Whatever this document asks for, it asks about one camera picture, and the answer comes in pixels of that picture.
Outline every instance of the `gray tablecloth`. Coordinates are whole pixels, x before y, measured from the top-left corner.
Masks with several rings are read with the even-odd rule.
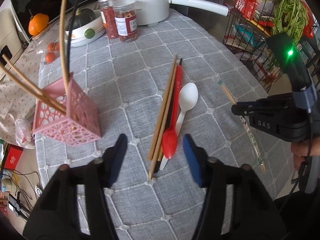
[[[147,179],[150,147],[162,94],[173,55],[183,60],[183,84],[194,82],[199,101],[187,112],[181,134],[210,156],[228,165],[252,165],[272,198],[280,192],[293,170],[290,146],[260,131],[254,134],[267,167],[261,173],[239,117],[221,91],[221,79],[239,101],[256,100],[267,94],[247,68],[193,20],[171,10],[170,16],[154,27],[139,27],[132,43],[108,40],[105,36],[87,46],[73,48],[71,71],[78,84],[99,109],[103,138],[80,147],[69,147],[36,135],[36,152],[45,186],[59,165],[89,163],[112,146],[120,133],[128,136],[128,150],[119,179],[105,189],[116,231],[122,239],[190,239],[204,200],[204,190],[192,180],[181,147],[164,171]],[[41,87],[61,77],[60,60],[40,70]],[[228,187],[223,231],[228,231],[231,208]],[[89,233],[84,189],[79,188],[82,230]]]

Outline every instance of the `finger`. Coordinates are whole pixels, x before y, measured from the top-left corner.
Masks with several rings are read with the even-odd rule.
[[[300,156],[297,156],[297,155],[294,155],[293,156],[293,165],[294,165],[294,169],[296,171],[299,170],[300,166],[301,166],[301,163],[304,162],[305,159],[303,157],[300,157]]]
[[[309,151],[309,140],[291,144],[291,151],[297,156],[307,156]],[[320,155],[320,137],[312,140],[310,155]]]

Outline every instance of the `red package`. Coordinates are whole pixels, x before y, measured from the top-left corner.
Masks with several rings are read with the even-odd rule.
[[[304,27],[302,34],[308,37],[309,39],[313,38],[313,30],[312,27],[315,24],[313,21],[313,16],[310,11],[310,8],[308,5],[305,4],[305,2],[301,1],[301,3],[305,6],[307,12],[308,12],[308,24]]]
[[[6,208],[0,207],[0,212],[2,212],[2,214],[3,214],[4,216],[8,216],[8,213],[7,213],[7,209],[6,209]]]
[[[255,10],[258,7],[256,0],[235,0],[235,8],[237,8],[244,18],[252,19]]]
[[[23,152],[23,148],[15,145],[9,145],[8,155],[4,163],[6,169],[15,170],[20,156]]]
[[[265,21],[258,21],[258,23],[260,24],[260,25],[262,25],[262,26],[266,26],[266,27],[273,27],[273,22],[270,22],[270,21],[267,21],[267,22],[265,22]]]
[[[313,35],[314,35],[312,27],[315,24],[315,22],[313,20],[313,14],[312,14],[309,6],[304,1],[301,1],[301,3],[305,6],[305,8],[308,12],[308,24],[304,27],[302,34],[305,35],[306,37],[308,37],[309,39],[312,39]]]

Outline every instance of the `white bowl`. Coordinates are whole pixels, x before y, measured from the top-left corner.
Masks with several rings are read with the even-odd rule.
[[[72,30],[72,35],[71,35],[71,46],[72,47],[78,47],[78,46],[82,46],[85,44],[89,44],[90,42],[95,41],[97,38],[99,38],[100,36],[102,36],[105,31],[104,30],[104,26],[103,26],[103,21],[102,21],[102,17],[101,17],[101,13],[100,10],[94,10],[94,13],[96,15],[96,19],[93,20],[92,22]],[[94,31],[94,36],[92,36],[92,38],[88,39],[84,36],[85,32],[89,29],[92,29]]]

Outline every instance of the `pot handle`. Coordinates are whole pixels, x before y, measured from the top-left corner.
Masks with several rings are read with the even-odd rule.
[[[169,3],[199,8],[223,16],[227,16],[229,11],[226,6],[205,0],[169,0]]]

